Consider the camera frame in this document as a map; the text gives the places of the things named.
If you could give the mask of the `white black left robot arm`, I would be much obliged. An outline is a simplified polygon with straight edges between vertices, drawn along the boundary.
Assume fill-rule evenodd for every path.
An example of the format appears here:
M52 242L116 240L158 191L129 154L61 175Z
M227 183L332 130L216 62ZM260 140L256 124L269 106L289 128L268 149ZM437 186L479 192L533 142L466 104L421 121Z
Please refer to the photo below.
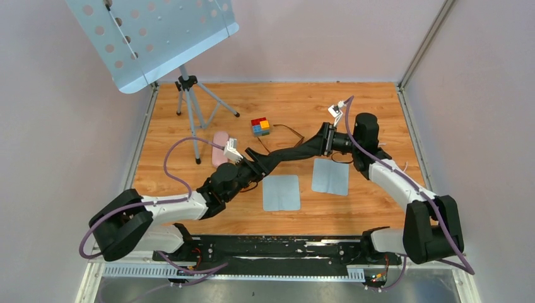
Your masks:
M280 158L246 149L248 158L221 164L204 184L190 193L148 197L126 189L89 221L105 261L117 261L133 251L163 251L185 261L192 256L193 243L169 223L205 220L226 208L236 195L258 183L279 164Z

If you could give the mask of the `black glasses case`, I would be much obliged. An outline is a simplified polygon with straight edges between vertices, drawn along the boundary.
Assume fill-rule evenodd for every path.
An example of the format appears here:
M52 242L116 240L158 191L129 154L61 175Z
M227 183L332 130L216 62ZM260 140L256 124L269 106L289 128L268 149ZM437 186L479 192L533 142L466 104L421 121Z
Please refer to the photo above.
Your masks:
M273 170L281 162L305 160L323 154L323 140L311 138L299 146L272 151L267 156L267 167Z

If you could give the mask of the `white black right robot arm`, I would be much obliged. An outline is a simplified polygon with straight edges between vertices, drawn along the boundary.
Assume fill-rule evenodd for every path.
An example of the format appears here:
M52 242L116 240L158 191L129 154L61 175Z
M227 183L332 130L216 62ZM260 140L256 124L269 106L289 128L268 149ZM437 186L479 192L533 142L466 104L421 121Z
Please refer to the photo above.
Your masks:
M420 186L379 146L379 124L370 113L358 114L352 133L340 133L325 122L316 137L321 155L349 153L364 178L381 187L405 213L404 227L365 231L360 254L377 263L385 253L407 256L416 264L458 256L463 259L464 239L457 203Z

